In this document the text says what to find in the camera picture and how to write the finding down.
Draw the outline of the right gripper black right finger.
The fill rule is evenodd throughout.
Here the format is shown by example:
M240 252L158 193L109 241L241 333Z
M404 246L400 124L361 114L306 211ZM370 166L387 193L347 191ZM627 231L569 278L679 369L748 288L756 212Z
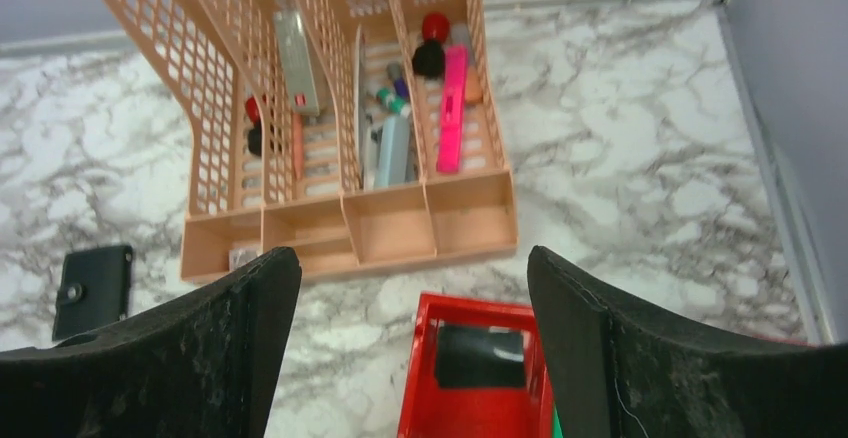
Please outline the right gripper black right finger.
M567 437L843 437L847 348L737 334L641 299L550 249L527 281Z

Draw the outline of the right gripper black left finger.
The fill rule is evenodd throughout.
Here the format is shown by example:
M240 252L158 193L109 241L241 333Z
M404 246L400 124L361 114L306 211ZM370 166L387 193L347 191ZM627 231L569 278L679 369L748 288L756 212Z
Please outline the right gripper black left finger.
M5 437L261 437L302 280L277 247L50 348L1 355Z

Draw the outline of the black leather card holder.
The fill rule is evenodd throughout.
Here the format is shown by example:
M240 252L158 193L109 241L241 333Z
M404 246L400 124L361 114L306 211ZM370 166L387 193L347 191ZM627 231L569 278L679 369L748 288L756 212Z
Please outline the black leather card holder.
M62 341L127 317L134 250L119 244L65 256L52 339Z

